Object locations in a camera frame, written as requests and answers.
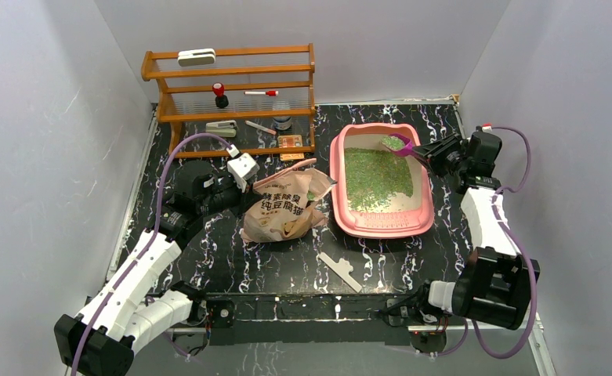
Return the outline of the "cat litter bag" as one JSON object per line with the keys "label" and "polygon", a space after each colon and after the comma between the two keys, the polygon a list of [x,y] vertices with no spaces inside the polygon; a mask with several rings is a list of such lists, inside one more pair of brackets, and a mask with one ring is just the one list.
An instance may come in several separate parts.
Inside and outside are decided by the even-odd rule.
{"label": "cat litter bag", "polygon": [[303,237],[327,222],[319,203],[337,182],[316,169],[315,158],[300,161],[253,185],[260,200],[244,214],[246,243],[276,243]]}

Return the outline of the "purple litter scoop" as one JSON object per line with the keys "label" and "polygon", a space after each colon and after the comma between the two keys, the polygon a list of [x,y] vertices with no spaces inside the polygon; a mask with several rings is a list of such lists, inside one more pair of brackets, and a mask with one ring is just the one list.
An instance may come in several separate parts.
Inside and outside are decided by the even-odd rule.
{"label": "purple litter scoop", "polygon": [[413,157],[422,165],[429,163],[426,150],[401,134],[393,133],[383,136],[380,144],[398,157]]}

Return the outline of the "pink cat litter box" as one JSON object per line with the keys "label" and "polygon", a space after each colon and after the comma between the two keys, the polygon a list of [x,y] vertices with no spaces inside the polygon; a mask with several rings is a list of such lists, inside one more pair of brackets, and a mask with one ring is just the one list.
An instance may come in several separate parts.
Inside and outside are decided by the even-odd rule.
{"label": "pink cat litter box", "polygon": [[421,141],[408,124],[347,125],[331,141],[330,176],[335,221],[354,237],[395,239],[427,232],[435,209],[428,173],[410,156],[394,154],[383,139],[407,146]]}

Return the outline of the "orange wooden shelf rack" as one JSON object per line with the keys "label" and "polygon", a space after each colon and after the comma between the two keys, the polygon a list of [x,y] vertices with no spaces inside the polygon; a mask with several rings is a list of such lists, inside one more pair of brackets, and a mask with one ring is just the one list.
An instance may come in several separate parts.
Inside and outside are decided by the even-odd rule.
{"label": "orange wooden shelf rack", "polygon": [[[207,122],[235,120],[235,140],[240,149],[254,155],[304,153],[316,149],[314,120],[314,74],[316,71],[313,44],[270,47],[214,49],[214,64],[181,67],[178,52],[145,53],[140,68],[144,81],[155,81],[158,103],[155,116],[158,122],[171,127],[169,149],[176,150],[186,135],[187,125],[203,128]],[[224,84],[229,106],[215,105],[212,85]],[[246,96],[248,90],[278,90],[279,95]],[[289,102],[287,111],[272,110],[277,101]],[[292,127],[277,131],[273,117],[291,115]],[[244,123],[253,121],[277,132],[275,136],[261,132]],[[303,146],[281,149],[277,137],[301,135]]]}

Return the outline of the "grey bag sealing clip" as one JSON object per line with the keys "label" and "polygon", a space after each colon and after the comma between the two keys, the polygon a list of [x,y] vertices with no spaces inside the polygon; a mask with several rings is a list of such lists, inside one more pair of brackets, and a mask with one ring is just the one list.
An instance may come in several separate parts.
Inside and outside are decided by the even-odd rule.
{"label": "grey bag sealing clip", "polygon": [[338,261],[334,261],[328,254],[323,251],[320,252],[317,257],[355,293],[361,292],[361,284],[356,281],[351,275],[351,273],[353,272],[353,267],[349,263],[349,261],[345,260],[344,258],[340,258]]}

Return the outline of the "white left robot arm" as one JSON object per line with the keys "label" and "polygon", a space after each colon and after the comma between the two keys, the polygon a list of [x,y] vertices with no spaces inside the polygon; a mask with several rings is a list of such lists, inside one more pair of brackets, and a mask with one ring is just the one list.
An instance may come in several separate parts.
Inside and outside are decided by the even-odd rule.
{"label": "white left robot arm", "polygon": [[54,333],[62,362],[74,374],[125,375],[136,354],[170,327],[199,326],[210,317],[206,294],[180,281],[155,301],[147,295],[163,271],[211,215],[244,214],[260,195],[252,189],[259,166],[244,154],[216,172],[204,161],[186,163],[169,192],[161,191],[154,228],[101,291],[74,316],[64,314]]}

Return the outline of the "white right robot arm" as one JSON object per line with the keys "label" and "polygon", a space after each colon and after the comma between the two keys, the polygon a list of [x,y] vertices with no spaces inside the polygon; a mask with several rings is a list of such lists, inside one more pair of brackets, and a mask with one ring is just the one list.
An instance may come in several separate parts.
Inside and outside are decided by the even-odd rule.
{"label": "white right robot arm", "polygon": [[517,329],[531,303],[540,273],[538,262],[523,252],[506,233],[502,209],[503,189],[493,176],[502,139],[487,126],[468,138],[459,134],[417,146],[397,133],[386,136],[382,146],[400,157],[413,157],[428,173],[453,179],[462,195],[473,250],[454,282],[426,281],[415,293],[387,302],[387,320],[420,320],[435,324],[446,316]]}

